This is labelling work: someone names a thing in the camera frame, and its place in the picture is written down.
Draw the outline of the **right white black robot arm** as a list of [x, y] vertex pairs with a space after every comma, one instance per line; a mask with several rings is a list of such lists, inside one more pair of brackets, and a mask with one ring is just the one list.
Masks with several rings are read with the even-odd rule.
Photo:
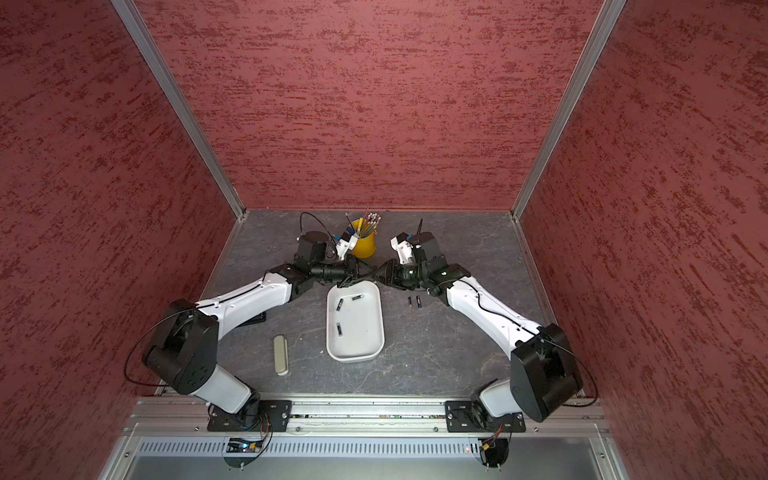
[[477, 325], [509, 359], [507, 398], [494, 409], [494, 417], [521, 412], [541, 423], [583, 387], [577, 358], [564, 330], [550, 323], [542, 326], [517, 313], [485, 289], [458, 264], [436, 270], [425, 266], [385, 262], [373, 278], [400, 290], [419, 290], [438, 298]]

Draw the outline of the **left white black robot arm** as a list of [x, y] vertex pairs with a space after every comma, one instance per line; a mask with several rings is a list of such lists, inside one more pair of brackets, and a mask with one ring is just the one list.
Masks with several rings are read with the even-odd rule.
[[306, 269], [282, 264], [223, 295], [196, 303], [174, 302], [150, 332], [142, 363], [177, 393], [195, 396], [243, 423], [253, 422], [259, 416], [260, 395], [218, 365], [219, 341], [267, 311], [297, 299], [316, 282], [356, 287], [348, 296], [368, 292], [373, 286], [342, 263]]

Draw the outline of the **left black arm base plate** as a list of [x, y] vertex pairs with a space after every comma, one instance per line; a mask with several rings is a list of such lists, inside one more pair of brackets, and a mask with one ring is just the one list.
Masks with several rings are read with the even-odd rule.
[[239, 411], [229, 413], [213, 404], [208, 405], [208, 432], [270, 433], [285, 432], [291, 416], [290, 400], [251, 400]]

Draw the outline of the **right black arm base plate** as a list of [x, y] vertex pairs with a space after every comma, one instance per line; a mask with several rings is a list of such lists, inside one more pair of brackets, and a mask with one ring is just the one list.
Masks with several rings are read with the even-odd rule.
[[478, 401], [454, 400], [444, 403], [447, 430], [450, 433], [524, 433], [521, 413], [493, 417]]

